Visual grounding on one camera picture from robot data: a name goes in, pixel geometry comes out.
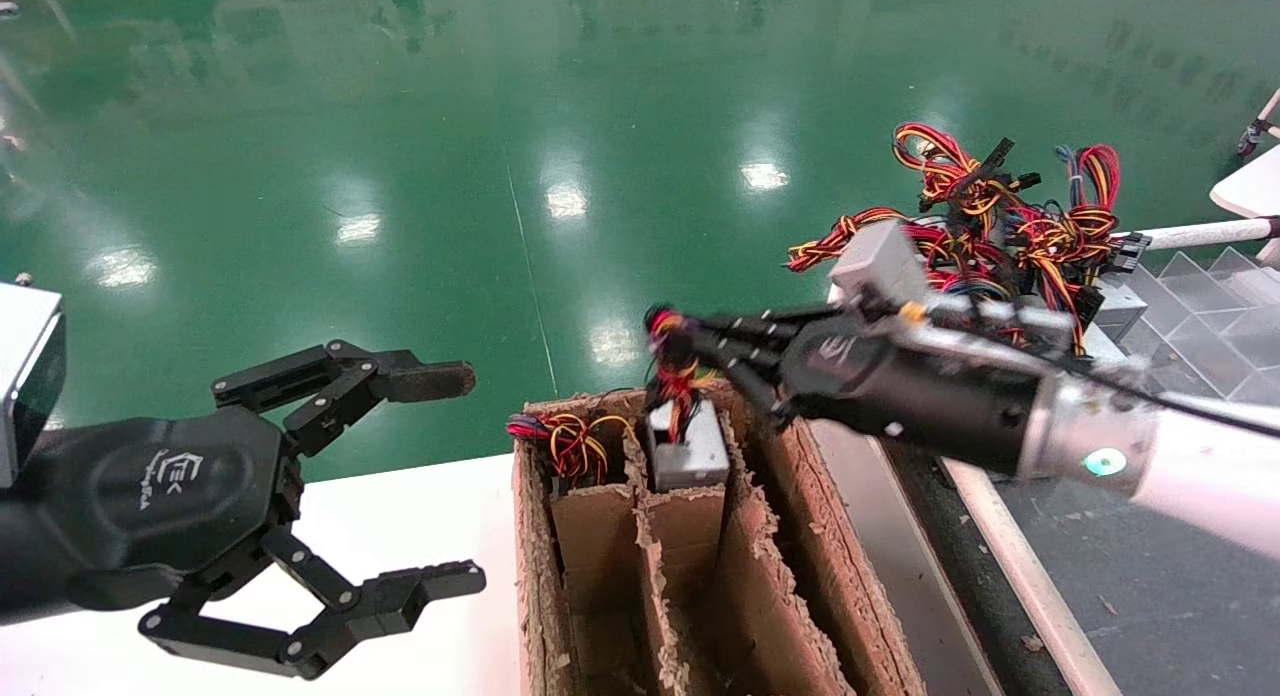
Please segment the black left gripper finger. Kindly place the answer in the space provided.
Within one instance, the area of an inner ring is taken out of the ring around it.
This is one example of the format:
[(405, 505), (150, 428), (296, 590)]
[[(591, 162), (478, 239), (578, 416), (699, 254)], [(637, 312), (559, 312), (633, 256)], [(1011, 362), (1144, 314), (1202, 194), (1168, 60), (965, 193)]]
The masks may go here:
[(287, 455), (317, 455), (381, 403), (466, 397), (476, 383), (468, 362), (425, 363), (411, 351), (365, 351), (335, 340), (215, 377), (219, 408), (265, 415), (296, 406), (282, 422)]
[[(202, 615), (220, 600), (278, 567), (320, 605), (293, 631), (270, 629)], [(138, 632), (163, 651), (221, 667), (315, 681), (357, 645), (411, 632), (426, 605), (480, 594), (486, 574), (475, 560), (381, 573), (351, 583), (287, 526), (260, 528), (186, 576), (175, 592), (147, 613)]]

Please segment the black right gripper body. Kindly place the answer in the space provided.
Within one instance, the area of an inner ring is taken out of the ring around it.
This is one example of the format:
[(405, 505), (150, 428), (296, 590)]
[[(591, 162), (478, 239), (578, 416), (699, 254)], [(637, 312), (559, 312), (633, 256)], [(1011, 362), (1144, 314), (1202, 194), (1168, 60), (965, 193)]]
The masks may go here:
[(851, 316), (806, 324), (783, 351), (782, 390), (797, 415), (844, 423), (1014, 476), (1039, 381), (1033, 374), (861, 335)]

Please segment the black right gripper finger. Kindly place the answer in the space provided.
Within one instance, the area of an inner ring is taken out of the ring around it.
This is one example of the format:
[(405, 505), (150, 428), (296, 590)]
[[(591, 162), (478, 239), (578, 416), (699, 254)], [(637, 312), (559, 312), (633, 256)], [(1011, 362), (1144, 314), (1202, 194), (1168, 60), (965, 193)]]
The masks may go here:
[(713, 333), (721, 339), (788, 342), (810, 322), (831, 317), (829, 308), (760, 310), (753, 313), (691, 316), (676, 312), (682, 330)]
[(797, 417), (791, 400), (780, 397), (776, 377), (780, 358), (772, 351), (760, 351), (745, 342), (691, 342), (691, 351), (700, 362), (718, 368), (769, 422), (792, 422)]

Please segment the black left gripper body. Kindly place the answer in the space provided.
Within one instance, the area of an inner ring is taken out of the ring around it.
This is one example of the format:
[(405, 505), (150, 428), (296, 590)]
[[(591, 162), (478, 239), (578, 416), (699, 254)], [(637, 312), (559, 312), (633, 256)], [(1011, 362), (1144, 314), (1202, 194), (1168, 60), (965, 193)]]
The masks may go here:
[(186, 578), (225, 597), (300, 517), (301, 468), (244, 408), (50, 430), (26, 464), (26, 606), (136, 609)]

